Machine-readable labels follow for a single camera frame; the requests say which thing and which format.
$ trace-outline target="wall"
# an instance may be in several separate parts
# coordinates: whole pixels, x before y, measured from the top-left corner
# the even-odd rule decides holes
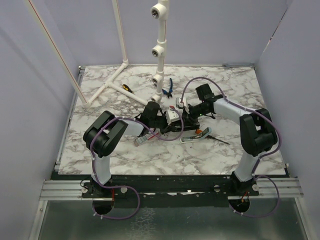
[[[294,0],[256,68],[281,152],[298,176],[320,237],[320,1]]]
[[[25,3],[4,1],[0,8],[0,236],[4,240],[28,239],[74,92]],[[54,22],[48,25],[57,29]],[[57,44],[76,73],[78,64],[67,56],[69,50],[58,33]]]
[[[118,0],[131,64],[156,63],[151,49],[157,0]],[[81,65],[120,64],[122,55],[111,0],[45,0]],[[286,0],[172,0],[166,64],[255,63],[287,8]]]

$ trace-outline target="marble surface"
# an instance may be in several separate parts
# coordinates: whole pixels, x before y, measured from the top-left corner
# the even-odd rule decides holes
[[[81,89],[90,98],[103,82],[118,67],[90,66],[85,69]],[[169,78],[173,79],[173,98],[163,96],[162,107],[175,104],[188,80],[194,77],[207,77],[216,81],[228,98],[250,108],[264,107],[263,98],[252,68],[238,67],[183,67],[166,66],[164,88],[169,88]],[[155,66],[129,66],[114,81],[121,86],[127,84],[137,96],[149,100],[155,93],[150,81],[156,72]],[[198,104],[195,88],[206,83],[205,80],[192,82],[186,97],[190,104]],[[218,90],[210,84],[212,91]],[[82,107],[78,99],[74,109],[65,148],[61,158],[59,174],[91,174],[91,156],[82,137],[87,128],[105,110],[117,116],[134,117],[142,112],[144,106],[127,98],[119,92],[107,88],[88,110]],[[123,175],[210,175],[230,174],[240,161],[243,149],[240,142],[240,128],[232,121],[221,116],[199,118],[200,127],[212,128],[211,135],[230,145],[212,139],[201,142],[181,144],[179,140],[166,142],[155,139],[136,147],[134,137],[123,136],[111,154],[110,170],[112,174]],[[178,133],[164,136],[173,138]],[[194,135],[194,131],[184,136]],[[257,174],[285,174],[280,153],[265,157],[257,169]]]

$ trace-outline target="pliers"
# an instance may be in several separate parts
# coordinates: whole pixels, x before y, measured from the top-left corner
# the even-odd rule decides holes
[[[166,95],[168,97],[168,99],[172,98],[172,88],[173,88],[173,85],[174,85],[171,77],[170,77],[169,80],[170,80],[170,89],[169,89],[169,91],[166,91],[166,90],[162,89],[163,94]]]

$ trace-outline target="purple cable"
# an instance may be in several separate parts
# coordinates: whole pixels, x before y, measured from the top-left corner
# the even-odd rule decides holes
[[[258,180],[258,179],[260,179],[260,178],[264,178],[264,179],[270,180],[270,182],[271,182],[271,183],[274,185],[274,187],[275,187],[276,195],[277,195],[277,202],[276,202],[276,205],[275,205],[274,209],[273,209],[272,211],[266,213],[266,214],[262,214],[262,215],[250,215],[250,214],[246,214],[246,213],[239,212],[239,211],[235,210],[235,209],[229,204],[229,207],[233,210],[234,213],[239,214],[239,215],[244,216],[244,217],[248,217],[248,218],[259,219],[259,218],[269,217],[270,215],[274,214],[274,213],[277,211],[277,209],[279,208],[281,199],[280,199],[279,189],[278,189],[276,183],[275,183],[270,177],[268,177],[268,176],[266,176],[266,175],[259,175],[259,176],[255,177],[254,180]]]
[[[264,119],[267,123],[269,123],[269,124],[274,128],[274,130],[276,131],[276,134],[278,135],[278,138],[279,138],[278,146],[276,147],[275,150],[270,151],[270,152],[267,152],[267,153],[265,153],[265,154],[263,154],[263,155],[261,155],[261,156],[258,157],[258,159],[257,159],[257,161],[256,161],[256,163],[255,163],[255,165],[254,165],[254,167],[253,167],[253,169],[252,169],[252,174],[254,175],[255,172],[256,172],[256,169],[257,169],[257,167],[258,167],[258,165],[259,165],[259,163],[260,163],[260,160],[261,160],[263,157],[266,157],[266,156],[269,156],[269,155],[271,155],[271,154],[276,153],[276,152],[280,149],[280,147],[281,147],[281,145],[282,145],[282,137],[281,137],[281,134],[280,134],[279,130],[276,128],[276,126],[273,124],[272,121],[270,121],[267,117],[263,116],[261,113],[255,111],[255,110],[252,110],[252,109],[243,107],[243,106],[241,106],[241,105],[239,105],[239,104],[237,104],[237,103],[235,103],[235,102],[229,101],[229,100],[227,99],[224,91],[221,89],[221,87],[220,87],[216,82],[214,82],[213,80],[211,80],[210,78],[207,78],[207,77],[198,76],[198,77],[195,77],[195,78],[191,79],[190,81],[188,81],[188,83],[185,85],[185,87],[184,87],[184,89],[183,89],[183,91],[182,91],[182,96],[181,96],[181,103],[182,103],[182,104],[183,104],[184,95],[185,95],[185,92],[186,92],[186,89],[187,89],[188,85],[189,85],[192,81],[197,80],[197,79],[205,79],[205,80],[210,81],[211,83],[213,83],[213,84],[219,89],[220,93],[221,93],[222,96],[223,96],[223,99],[224,99],[227,103],[229,103],[229,104],[231,104],[231,105],[233,105],[233,106],[235,106],[235,107],[237,107],[237,108],[239,108],[239,109],[242,109],[242,110],[245,110],[245,111],[248,111],[248,112],[250,112],[250,113],[253,113],[253,114],[258,115],[260,118]],[[259,179],[259,178],[269,179],[269,180],[272,182],[272,184],[274,185],[274,187],[275,187],[275,190],[276,190],[276,193],[277,193],[277,202],[276,202],[276,206],[274,207],[274,209],[273,209],[271,212],[266,213],[266,214],[264,214],[264,215],[254,216],[254,215],[248,215],[248,214],[244,214],[244,213],[238,212],[238,211],[234,210],[234,208],[233,208],[231,205],[229,205],[229,206],[233,209],[233,211],[234,211],[235,213],[240,214],[241,216],[249,217],[249,218],[264,218],[264,217],[268,217],[268,216],[272,215],[272,214],[275,213],[275,211],[278,209],[279,204],[280,204],[280,194],[279,194],[279,189],[278,189],[276,183],[275,183],[270,177],[268,177],[268,176],[266,176],[266,175],[259,175],[258,177],[254,177],[253,179],[254,179],[254,180],[257,180],[257,179]]]
[[[110,120],[109,122],[107,122],[101,129],[100,131],[94,136],[91,144],[90,144],[90,152],[92,154],[92,172],[93,172],[93,175],[95,175],[95,181],[98,183],[98,185],[104,189],[120,189],[120,188],[127,188],[127,189],[131,189],[132,191],[134,191],[134,193],[136,194],[137,196],[137,199],[138,199],[138,204],[137,204],[137,207],[136,209],[134,210],[133,213],[131,213],[130,215],[128,216],[123,216],[123,217],[114,217],[114,216],[105,216],[105,215],[100,215],[96,212],[94,206],[92,205],[92,210],[94,211],[94,216],[95,215],[98,215],[99,217],[102,217],[104,219],[112,219],[112,220],[124,220],[124,219],[129,219],[131,218],[132,216],[134,216],[138,210],[139,210],[139,207],[140,207],[140,196],[139,196],[139,193],[137,192],[136,189],[134,189],[133,187],[131,186],[126,186],[126,185],[122,185],[122,186],[105,186],[103,185],[99,179],[98,179],[98,176],[97,176],[97,171],[96,171],[96,166],[95,166],[95,159],[96,159],[96,155],[95,155],[95,152],[94,152],[94,143],[95,141],[97,140],[97,138],[99,137],[99,135],[110,125],[112,124],[113,122],[115,121],[118,121],[118,120],[127,120],[127,121],[132,121],[132,122],[136,122],[140,125],[142,125],[143,127],[145,127],[151,134],[153,134],[155,137],[157,137],[158,139],[160,140],[163,140],[163,141],[167,141],[167,142],[170,142],[170,141],[174,141],[174,140],[177,140],[178,138],[180,138],[184,132],[184,121],[182,119],[182,116],[180,115],[180,113],[172,108],[173,111],[175,111],[178,116],[179,116],[179,119],[181,121],[181,132],[178,136],[176,136],[175,138],[172,138],[172,139],[165,139],[165,138],[162,138],[160,136],[158,136],[156,133],[154,133],[149,127],[147,127],[145,124],[143,124],[142,122],[138,121],[138,120],[135,120],[135,119],[132,119],[132,118],[128,118],[128,117],[121,117],[121,116],[118,116],[118,117],[115,117],[114,119]]]

